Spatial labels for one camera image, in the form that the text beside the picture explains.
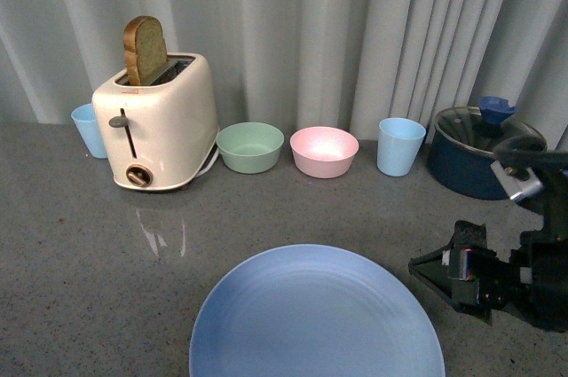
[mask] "pot lid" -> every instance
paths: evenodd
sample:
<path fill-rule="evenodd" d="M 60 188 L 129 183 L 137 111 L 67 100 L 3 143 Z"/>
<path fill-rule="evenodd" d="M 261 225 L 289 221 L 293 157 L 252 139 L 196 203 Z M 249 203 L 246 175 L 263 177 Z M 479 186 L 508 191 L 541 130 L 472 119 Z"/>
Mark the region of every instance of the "pot lid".
<path fill-rule="evenodd" d="M 493 156 L 493 148 L 511 137 L 535 136 L 545 140 L 536 129 L 515 116 L 501 124 L 485 122 L 480 109 L 474 106 L 457 106 L 440 111 L 435 126 L 436 131 L 459 147 L 487 156 Z"/>

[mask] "cup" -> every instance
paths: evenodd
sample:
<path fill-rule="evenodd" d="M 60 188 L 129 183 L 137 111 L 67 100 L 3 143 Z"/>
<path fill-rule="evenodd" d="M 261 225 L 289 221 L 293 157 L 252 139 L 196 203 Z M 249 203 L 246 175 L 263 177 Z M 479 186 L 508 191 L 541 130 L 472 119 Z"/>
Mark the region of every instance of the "cup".
<path fill-rule="evenodd" d="M 412 167 L 426 129 L 407 118 L 387 118 L 379 123 L 376 166 L 388 176 L 404 176 Z"/>
<path fill-rule="evenodd" d="M 107 150 L 103 144 L 103 138 L 100 136 L 92 104 L 79 106 L 71 113 L 71 118 L 79 133 L 81 133 L 83 142 L 87 145 L 91 155 L 95 158 L 106 158 Z"/>

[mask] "toast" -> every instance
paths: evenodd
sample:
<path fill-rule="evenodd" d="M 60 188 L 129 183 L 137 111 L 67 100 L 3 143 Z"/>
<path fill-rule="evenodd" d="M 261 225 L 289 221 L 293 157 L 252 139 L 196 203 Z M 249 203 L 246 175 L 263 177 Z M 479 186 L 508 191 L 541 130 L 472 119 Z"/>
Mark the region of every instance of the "toast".
<path fill-rule="evenodd" d="M 162 24 L 152 16 L 131 20 L 122 35 L 126 73 L 131 86 L 148 86 L 168 66 Z"/>

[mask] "toaster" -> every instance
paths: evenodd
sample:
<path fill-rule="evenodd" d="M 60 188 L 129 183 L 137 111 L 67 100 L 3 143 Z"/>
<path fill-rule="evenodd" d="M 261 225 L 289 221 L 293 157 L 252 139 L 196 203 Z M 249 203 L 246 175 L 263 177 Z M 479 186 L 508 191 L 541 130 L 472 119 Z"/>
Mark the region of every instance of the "toaster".
<path fill-rule="evenodd" d="M 209 64 L 198 54 L 168 54 L 147 86 L 131 86 L 124 69 L 94 91 L 92 105 L 114 181 L 127 189 L 187 184 L 219 132 Z"/>

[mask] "blue plate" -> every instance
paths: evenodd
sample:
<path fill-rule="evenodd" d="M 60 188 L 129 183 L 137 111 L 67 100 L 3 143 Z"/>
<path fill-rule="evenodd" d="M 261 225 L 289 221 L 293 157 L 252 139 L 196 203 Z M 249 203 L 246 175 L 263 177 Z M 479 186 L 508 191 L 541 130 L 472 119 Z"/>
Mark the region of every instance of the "blue plate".
<path fill-rule="evenodd" d="M 378 264 L 320 245 L 265 251 L 201 306 L 191 377 L 445 376 L 436 332 Z"/>

